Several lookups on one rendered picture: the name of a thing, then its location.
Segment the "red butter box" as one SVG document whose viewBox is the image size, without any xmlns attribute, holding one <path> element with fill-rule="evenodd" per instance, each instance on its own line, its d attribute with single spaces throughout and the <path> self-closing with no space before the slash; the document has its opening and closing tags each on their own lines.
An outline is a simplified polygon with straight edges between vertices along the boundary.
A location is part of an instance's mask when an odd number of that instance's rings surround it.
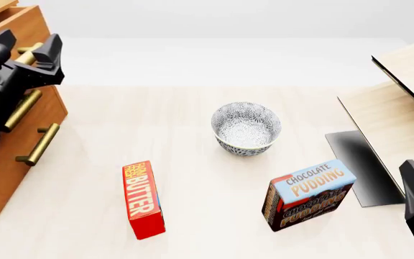
<svg viewBox="0 0 414 259">
<path fill-rule="evenodd" d="M 150 161 L 122 168 L 127 218 L 138 240 L 165 232 L 160 200 Z"/>
</svg>

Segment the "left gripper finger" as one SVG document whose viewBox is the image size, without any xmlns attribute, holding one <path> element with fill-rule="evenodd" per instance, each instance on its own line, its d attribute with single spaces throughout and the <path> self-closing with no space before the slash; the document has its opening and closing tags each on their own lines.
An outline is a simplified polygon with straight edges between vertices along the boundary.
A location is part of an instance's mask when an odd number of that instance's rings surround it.
<svg viewBox="0 0 414 259">
<path fill-rule="evenodd" d="M 16 42 L 17 39 L 10 29 L 6 29 L 0 32 L 0 45 L 6 47 L 9 51 L 13 49 Z"/>
<path fill-rule="evenodd" d="M 56 72 L 60 68 L 63 42 L 59 34 L 51 34 L 43 45 L 33 51 L 36 68 Z"/>
</svg>

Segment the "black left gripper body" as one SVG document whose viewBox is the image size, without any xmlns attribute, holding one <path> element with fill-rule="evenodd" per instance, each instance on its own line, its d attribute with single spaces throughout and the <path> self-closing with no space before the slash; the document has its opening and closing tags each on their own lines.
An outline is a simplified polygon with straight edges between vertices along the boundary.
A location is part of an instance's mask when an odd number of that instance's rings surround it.
<svg viewBox="0 0 414 259">
<path fill-rule="evenodd" d="M 61 62 L 39 62 L 31 66 L 8 60 L 0 62 L 0 93 L 15 90 L 28 90 L 41 86 L 59 85 L 65 75 L 61 68 Z"/>
</svg>

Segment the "closed wooden drawer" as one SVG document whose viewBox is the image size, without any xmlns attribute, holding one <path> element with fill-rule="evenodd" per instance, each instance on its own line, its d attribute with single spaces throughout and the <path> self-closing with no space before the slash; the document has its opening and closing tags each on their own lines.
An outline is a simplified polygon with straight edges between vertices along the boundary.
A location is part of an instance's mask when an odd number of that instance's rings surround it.
<svg viewBox="0 0 414 259">
<path fill-rule="evenodd" d="M 0 213 L 30 170 L 25 163 L 15 161 L 15 157 L 29 155 L 42 136 L 37 133 L 38 128 L 62 124 L 68 115 L 55 86 L 37 90 L 42 92 L 39 101 L 11 132 L 0 135 Z"/>
<path fill-rule="evenodd" d="M 42 93 L 40 98 L 10 132 L 0 133 L 0 204 L 9 200 L 28 170 L 36 166 L 68 115 L 54 86 L 34 91 Z"/>
</svg>

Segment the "pale wood panel stand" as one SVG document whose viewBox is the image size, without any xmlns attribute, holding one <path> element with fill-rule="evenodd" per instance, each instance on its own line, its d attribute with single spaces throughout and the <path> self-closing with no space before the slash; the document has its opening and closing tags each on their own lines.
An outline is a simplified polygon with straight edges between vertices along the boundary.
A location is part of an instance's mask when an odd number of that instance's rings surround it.
<svg viewBox="0 0 414 259">
<path fill-rule="evenodd" d="M 356 129 L 326 135 L 334 155 L 355 174 L 353 190 L 363 207 L 402 204 L 399 167 L 414 160 L 414 43 L 373 55 L 372 62 L 389 81 L 340 95 Z"/>
</svg>

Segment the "chocolate pudding box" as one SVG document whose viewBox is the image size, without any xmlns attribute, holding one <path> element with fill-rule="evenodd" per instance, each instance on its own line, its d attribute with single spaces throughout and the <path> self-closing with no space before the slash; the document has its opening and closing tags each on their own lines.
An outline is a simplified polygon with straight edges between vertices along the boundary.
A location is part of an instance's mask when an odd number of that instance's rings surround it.
<svg viewBox="0 0 414 259">
<path fill-rule="evenodd" d="M 277 232 L 335 211 L 356 179 L 339 159 L 274 178 L 262 206 L 264 219 Z"/>
</svg>

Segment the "grey patterned bowl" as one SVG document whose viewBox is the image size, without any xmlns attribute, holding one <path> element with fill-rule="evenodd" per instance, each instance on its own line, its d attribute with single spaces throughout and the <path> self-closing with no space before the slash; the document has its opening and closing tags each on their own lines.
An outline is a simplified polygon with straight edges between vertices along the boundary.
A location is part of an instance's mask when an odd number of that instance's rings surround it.
<svg viewBox="0 0 414 259">
<path fill-rule="evenodd" d="M 222 148 L 247 157 L 268 150 L 279 137 L 282 124 L 271 109 L 243 101 L 219 107 L 211 117 L 211 128 Z"/>
</svg>

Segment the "open wooden drawer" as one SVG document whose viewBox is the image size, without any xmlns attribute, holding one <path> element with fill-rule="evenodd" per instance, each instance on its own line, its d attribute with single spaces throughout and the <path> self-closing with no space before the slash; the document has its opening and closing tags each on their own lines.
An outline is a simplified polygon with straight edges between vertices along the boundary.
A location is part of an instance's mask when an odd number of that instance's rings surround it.
<svg viewBox="0 0 414 259">
<path fill-rule="evenodd" d="M 12 60 L 20 56 L 18 48 L 44 42 L 51 34 L 39 6 L 14 6 L 0 12 L 0 32 L 6 29 L 17 39 L 11 51 Z"/>
</svg>

